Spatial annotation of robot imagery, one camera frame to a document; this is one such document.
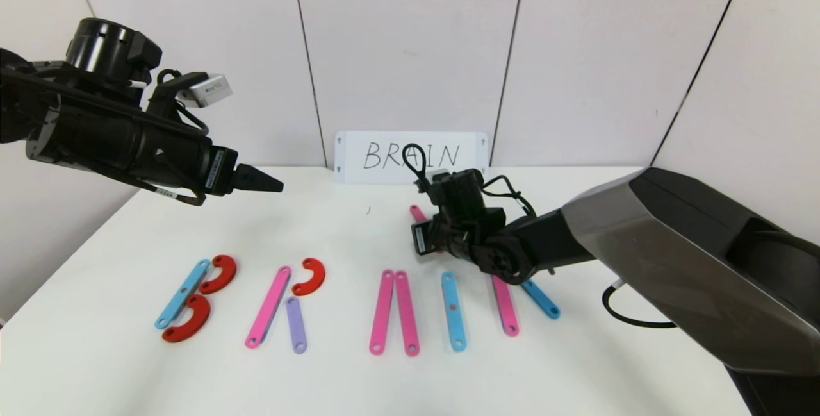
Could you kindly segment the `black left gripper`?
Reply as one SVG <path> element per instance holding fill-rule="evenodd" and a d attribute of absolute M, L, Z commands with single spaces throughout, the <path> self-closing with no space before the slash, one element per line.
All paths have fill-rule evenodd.
<path fill-rule="evenodd" d="M 201 125 L 135 119 L 135 185 L 176 200 L 222 196 L 232 188 L 281 193 L 284 183 L 251 165 L 239 164 L 237 152 L 217 146 Z"/>

